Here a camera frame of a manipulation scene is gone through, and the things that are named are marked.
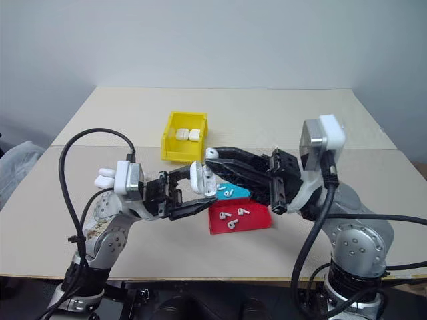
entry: dark floor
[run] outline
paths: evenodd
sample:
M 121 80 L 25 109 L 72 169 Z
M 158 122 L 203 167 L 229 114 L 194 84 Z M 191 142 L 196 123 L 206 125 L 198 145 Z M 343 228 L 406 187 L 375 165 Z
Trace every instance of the dark floor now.
M 46 307 L 55 284 L 31 279 L 20 279 L 19 281 L 13 279 L 10 287 L 16 288 L 16 294 L 11 299 L 4 299 L 5 292 L 2 292 L 0 319 L 30 320 Z M 237 319 L 240 304 L 248 297 L 256 297 L 261 300 L 272 314 L 273 319 L 300 319 L 292 305 L 288 288 L 214 281 L 130 283 L 127 287 L 130 289 L 150 288 L 154 294 L 149 303 L 135 313 L 133 319 L 138 320 L 149 319 L 160 303 L 182 294 L 191 295 L 197 299 L 203 305 L 209 320 Z M 427 319 L 426 298 L 395 289 L 388 289 L 387 293 L 390 301 L 384 313 L 385 320 Z M 122 303 L 104 299 L 97 314 L 102 320 L 121 320 L 122 308 Z

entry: table surface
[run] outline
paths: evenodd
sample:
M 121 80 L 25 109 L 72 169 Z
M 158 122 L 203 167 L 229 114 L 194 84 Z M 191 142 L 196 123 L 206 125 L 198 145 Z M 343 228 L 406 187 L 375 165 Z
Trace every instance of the table surface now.
M 264 103 L 263 113 L 252 112 L 254 101 L 270 97 Z M 142 107 L 151 101 L 155 107 Z M 212 112 L 204 103 L 213 108 Z M 230 118 L 219 121 L 224 106 L 237 104 L 240 119 L 229 127 Z M 276 117 L 270 114 L 270 103 Z M 158 171 L 171 170 L 177 164 L 160 160 L 160 137 L 171 110 L 207 111 L 209 121 L 208 145 L 233 145 L 254 153 L 269 153 L 273 147 L 266 143 L 261 149 L 258 143 L 270 137 L 286 137 L 277 143 L 287 152 L 298 154 L 302 121 L 320 114 L 338 114 L 346 126 L 348 143 L 340 158 L 340 179 L 351 185 L 364 204 L 377 213 L 406 214 L 427 218 L 427 183 L 413 168 L 409 160 L 395 149 L 378 124 L 349 90 L 333 91 L 278 91 L 278 90 L 189 90 L 189 89 L 142 89 L 98 88 L 85 102 L 76 116 L 64 128 L 53 145 L 48 148 L 33 170 L 12 194 L 0 212 L 0 274 L 24 277 L 62 278 L 68 267 L 75 245 L 67 237 L 75 233 L 63 202 L 57 178 L 57 161 L 61 146 L 82 129 L 88 127 L 112 127 L 125 131 L 137 147 L 137 160 L 143 164 L 146 177 L 157 177 Z M 133 116 L 121 117 L 118 111 Z M 128 124 L 138 121 L 141 115 L 144 126 Z M 278 119 L 292 119 L 285 125 L 274 127 Z M 259 128 L 236 135 L 236 128 L 245 127 L 242 121 L 259 117 Z M 150 134 L 151 130 L 159 134 Z M 71 198 L 80 212 L 88 198 L 96 192 L 93 180 L 99 167 L 113 167 L 125 156 L 127 147 L 119 139 L 107 139 L 95 135 L 80 141 L 67 158 L 66 174 Z M 183 196 L 193 199 L 189 183 L 183 183 Z M 199 215 L 169 221 L 136 223 L 130 231 L 129 242 L 111 271 L 115 279 L 255 279 L 289 280 L 294 261 L 312 223 L 296 214 L 272 215 L 274 225 L 270 229 L 210 235 L 207 211 Z M 388 255 L 389 264 L 412 263 L 427 256 L 427 246 L 422 226 L 391 222 L 395 240 Z M 328 262 L 330 244 L 321 233 L 316 240 L 302 271 L 302 277 L 320 264 Z M 397 277 L 425 276 L 427 268 L 395 271 Z

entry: black clamp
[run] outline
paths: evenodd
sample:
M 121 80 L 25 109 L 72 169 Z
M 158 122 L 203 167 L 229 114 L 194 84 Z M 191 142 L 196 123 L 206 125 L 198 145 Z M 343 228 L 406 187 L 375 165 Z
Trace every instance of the black clamp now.
M 70 238 L 68 238 L 68 242 L 72 242 L 72 243 L 85 243 L 86 242 L 86 237 L 82 236 L 79 237 L 78 235 L 72 235 L 70 236 Z

